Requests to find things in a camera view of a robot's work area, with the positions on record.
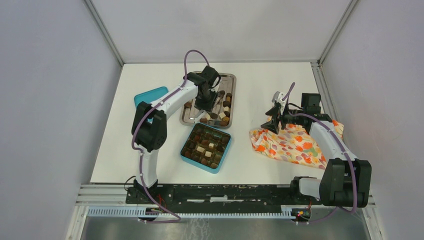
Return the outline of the metal serving tongs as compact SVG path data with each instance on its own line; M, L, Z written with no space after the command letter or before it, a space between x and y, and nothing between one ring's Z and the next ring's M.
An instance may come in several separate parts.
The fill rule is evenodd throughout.
M194 119L193 119L193 122L194 123L198 123L198 122L200 122L200 120L202 119L202 118L204 118L206 115L208 115L209 113L207 112L207 111L205 111L205 110L200 110L195 116L194 116Z

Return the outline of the teal chocolate box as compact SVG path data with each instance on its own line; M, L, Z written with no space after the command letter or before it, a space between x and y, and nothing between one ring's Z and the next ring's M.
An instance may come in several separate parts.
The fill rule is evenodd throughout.
M230 149L232 136L204 123L196 123L183 144L180 156L190 165L217 174Z

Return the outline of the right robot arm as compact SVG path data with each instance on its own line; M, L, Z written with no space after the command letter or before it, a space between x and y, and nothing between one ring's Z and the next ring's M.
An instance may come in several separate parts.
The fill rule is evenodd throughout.
M321 112L321 95L303 93L300 109L290 109L289 97L275 92L273 107L265 114L271 119L261 127L273 133L287 124L300 125L306 130L327 159L321 179L295 177L295 187L289 189L289 199L302 204L309 196L319 199L324 206L364 208L368 205L372 166L360 160L337 135L331 117Z

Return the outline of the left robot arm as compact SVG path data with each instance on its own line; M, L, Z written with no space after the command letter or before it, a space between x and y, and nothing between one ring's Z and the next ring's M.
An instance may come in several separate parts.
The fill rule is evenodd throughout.
M158 182L158 153L167 139L168 119L190 100L194 100L199 114L210 113L218 98L214 87L220 81L220 74L207 65L200 73L187 73L181 83L163 97L137 105L131 129L131 147L140 152L135 179L141 185L137 196L145 204L151 204L157 198L157 190L152 186Z

